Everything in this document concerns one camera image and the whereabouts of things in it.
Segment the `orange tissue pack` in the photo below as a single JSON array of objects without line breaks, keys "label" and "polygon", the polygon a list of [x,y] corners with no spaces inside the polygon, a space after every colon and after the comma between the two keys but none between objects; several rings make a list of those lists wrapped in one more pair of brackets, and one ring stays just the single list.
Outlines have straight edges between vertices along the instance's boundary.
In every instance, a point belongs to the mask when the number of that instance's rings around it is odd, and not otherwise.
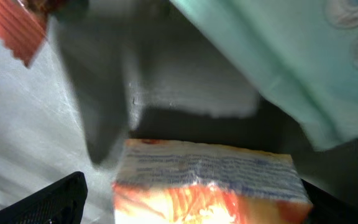
[{"label": "orange tissue pack", "polygon": [[286,154],[155,139],[124,146],[116,223],[302,223],[313,206]]}]

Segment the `red Top chocolate bar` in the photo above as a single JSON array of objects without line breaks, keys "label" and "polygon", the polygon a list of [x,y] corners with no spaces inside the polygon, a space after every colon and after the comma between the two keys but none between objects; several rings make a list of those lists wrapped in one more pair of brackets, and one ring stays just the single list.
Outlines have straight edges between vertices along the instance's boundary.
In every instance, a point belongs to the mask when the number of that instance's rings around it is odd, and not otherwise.
[{"label": "red Top chocolate bar", "polygon": [[48,18],[65,0],[0,0],[0,39],[29,67],[45,40]]}]

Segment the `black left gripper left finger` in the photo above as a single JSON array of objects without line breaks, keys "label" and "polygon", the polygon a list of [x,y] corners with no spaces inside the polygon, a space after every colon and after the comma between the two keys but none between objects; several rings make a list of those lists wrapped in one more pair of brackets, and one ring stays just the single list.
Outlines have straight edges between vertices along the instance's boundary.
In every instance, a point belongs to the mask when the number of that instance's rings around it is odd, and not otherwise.
[{"label": "black left gripper left finger", "polygon": [[87,194],[84,173],[74,172],[0,210],[0,224],[80,224]]}]

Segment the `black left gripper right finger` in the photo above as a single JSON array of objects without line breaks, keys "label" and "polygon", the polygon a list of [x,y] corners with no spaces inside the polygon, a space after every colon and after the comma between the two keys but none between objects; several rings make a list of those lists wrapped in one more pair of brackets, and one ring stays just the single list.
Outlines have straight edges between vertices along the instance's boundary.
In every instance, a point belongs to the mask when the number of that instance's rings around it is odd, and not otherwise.
[{"label": "black left gripper right finger", "polygon": [[302,179],[313,208],[304,224],[358,224],[358,209]]}]

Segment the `teal wet wipes pack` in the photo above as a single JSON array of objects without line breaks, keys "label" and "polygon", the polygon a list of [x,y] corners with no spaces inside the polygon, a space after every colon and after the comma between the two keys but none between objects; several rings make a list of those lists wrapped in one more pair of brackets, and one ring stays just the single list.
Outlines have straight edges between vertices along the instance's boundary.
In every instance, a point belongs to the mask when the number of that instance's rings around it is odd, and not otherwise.
[{"label": "teal wet wipes pack", "polygon": [[358,1],[173,4],[317,150],[358,138]]}]

